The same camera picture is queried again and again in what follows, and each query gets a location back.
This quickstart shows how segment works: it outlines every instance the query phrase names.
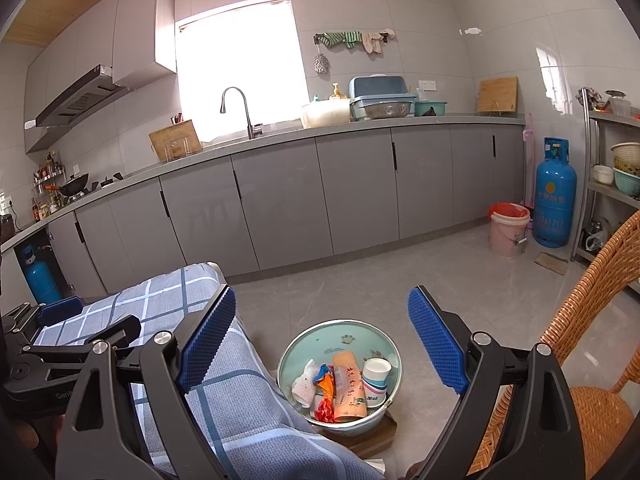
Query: blue gripper pad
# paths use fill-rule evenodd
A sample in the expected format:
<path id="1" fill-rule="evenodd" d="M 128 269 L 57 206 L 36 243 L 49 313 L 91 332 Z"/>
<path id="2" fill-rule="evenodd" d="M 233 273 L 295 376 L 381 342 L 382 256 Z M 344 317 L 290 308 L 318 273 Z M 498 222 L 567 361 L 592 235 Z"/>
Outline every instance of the blue gripper pad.
<path id="1" fill-rule="evenodd" d="M 184 394 L 204 379 L 235 315 L 236 294 L 227 287 L 181 352 L 175 383 Z"/>
<path id="2" fill-rule="evenodd" d="M 466 391 L 469 380 L 465 373 L 464 353 L 430 300 L 415 287 L 407 301 L 409 319 L 429 354 L 440 380 L 459 395 Z"/>
<path id="3" fill-rule="evenodd" d="M 52 326 L 56 323 L 62 323 L 70 317 L 78 316 L 82 312 L 83 308 L 84 303 L 77 296 L 65 298 L 64 300 L 43 306 L 40 309 L 40 314 L 38 314 L 38 323 L 43 326 Z"/>

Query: countertop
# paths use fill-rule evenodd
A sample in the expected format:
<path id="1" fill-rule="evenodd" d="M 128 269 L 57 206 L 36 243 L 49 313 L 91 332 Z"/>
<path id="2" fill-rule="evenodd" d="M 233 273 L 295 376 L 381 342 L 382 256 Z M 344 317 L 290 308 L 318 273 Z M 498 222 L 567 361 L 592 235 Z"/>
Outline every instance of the countertop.
<path id="1" fill-rule="evenodd" d="M 423 124 L 525 124 L 524 115 L 519 114 L 516 117 L 487 117 L 477 114 L 451 114 L 437 117 L 407 117 L 401 119 L 380 119 L 374 121 L 359 121 L 355 123 L 347 124 L 335 124 L 334 126 L 324 126 L 321 128 L 308 128 L 306 130 L 295 130 L 292 132 L 265 134 L 257 137 L 257 139 L 248 139 L 243 137 L 241 139 L 224 142 L 220 145 L 208 146 L 204 150 L 193 155 L 172 160 L 171 162 L 158 163 L 144 170 L 141 170 L 131 176 L 128 176 L 124 180 L 117 180 L 113 184 L 101 188 L 93 193 L 76 200 L 75 202 L 63 207 L 59 211 L 56 211 L 52 215 L 48 216 L 40 222 L 27 227 L 23 231 L 19 232 L 13 238 L 7 240 L 2 246 L 0 246 L 0 252 L 11 249 L 19 244 L 35 232 L 43 229 L 49 222 L 60 218 L 62 215 L 72 212 L 79 207 L 87 205 L 94 200 L 99 200 L 111 193 L 120 191 L 129 186 L 134 186 L 150 178 L 170 173 L 171 171 L 180 170 L 198 164 L 200 162 L 206 162 L 219 158 L 221 156 L 233 155 L 234 153 L 245 152 L 254 148 L 261 148 L 263 146 L 271 146 L 273 144 L 279 144 L 281 142 L 289 142 L 291 140 L 309 139 L 311 137 L 321 137 L 331 134 L 347 133 L 347 132 L 359 132 L 363 130 L 373 130 L 376 128 L 392 128 L 394 126 L 419 126 Z"/>

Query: cutting board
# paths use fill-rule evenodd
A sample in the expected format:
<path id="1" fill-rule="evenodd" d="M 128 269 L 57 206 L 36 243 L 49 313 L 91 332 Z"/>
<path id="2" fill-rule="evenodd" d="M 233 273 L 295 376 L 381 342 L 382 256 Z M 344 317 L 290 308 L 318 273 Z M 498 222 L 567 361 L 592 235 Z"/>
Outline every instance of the cutting board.
<path id="1" fill-rule="evenodd" d="M 151 132 L 149 139 L 151 139 L 156 155 L 162 162 L 190 155 L 202 149 L 202 144 L 191 120 Z"/>
<path id="2" fill-rule="evenodd" d="M 480 82 L 478 112 L 515 112 L 518 103 L 518 78 L 499 77 Z"/>

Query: trash bucket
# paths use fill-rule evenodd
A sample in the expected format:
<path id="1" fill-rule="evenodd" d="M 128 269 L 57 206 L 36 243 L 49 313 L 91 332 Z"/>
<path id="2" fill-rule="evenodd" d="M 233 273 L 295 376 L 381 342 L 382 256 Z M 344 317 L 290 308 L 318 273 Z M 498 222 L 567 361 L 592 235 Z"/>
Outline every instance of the trash bucket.
<path id="1" fill-rule="evenodd" d="M 353 351 L 360 370 L 367 359 L 382 357 L 391 363 L 391 371 L 387 377 L 386 401 L 375 408 L 367 410 L 367 416 L 351 422 L 331 424 L 319 422 L 311 417 L 308 408 L 302 408 L 293 399 L 291 385 L 298 377 L 309 359 L 316 363 L 331 364 L 333 354 L 345 350 Z M 391 338 L 382 330 L 354 319 L 336 319 L 315 325 L 297 336 L 287 347 L 278 364 L 278 386 L 289 402 L 312 425 L 323 430 L 343 436 L 362 434 L 374 428 L 385 415 L 398 394 L 402 383 L 402 361 L 398 348 Z"/>
<path id="2" fill-rule="evenodd" d="M 530 220 L 529 210 L 518 204 L 501 202 L 489 209 L 489 218 L 491 252 L 503 258 L 515 258 L 522 254 Z"/>

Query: blue gas cylinder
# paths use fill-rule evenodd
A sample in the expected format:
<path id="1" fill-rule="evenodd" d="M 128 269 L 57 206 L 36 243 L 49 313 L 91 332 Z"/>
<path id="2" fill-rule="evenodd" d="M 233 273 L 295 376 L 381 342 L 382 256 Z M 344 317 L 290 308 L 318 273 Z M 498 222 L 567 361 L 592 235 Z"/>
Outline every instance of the blue gas cylinder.
<path id="1" fill-rule="evenodd" d="M 545 137 L 545 160 L 536 171 L 533 236 L 546 247 L 569 241 L 577 176 L 569 166 L 569 141 Z"/>
<path id="2" fill-rule="evenodd" d="M 36 257 L 33 254 L 33 248 L 31 246 L 26 246 L 22 250 L 22 254 L 26 264 L 24 277 L 27 279 L 29 288 L 36 301 L 45 304 L 60 301 L 62 296 L 47 264 L 45 262 L 35 261 Z"/>

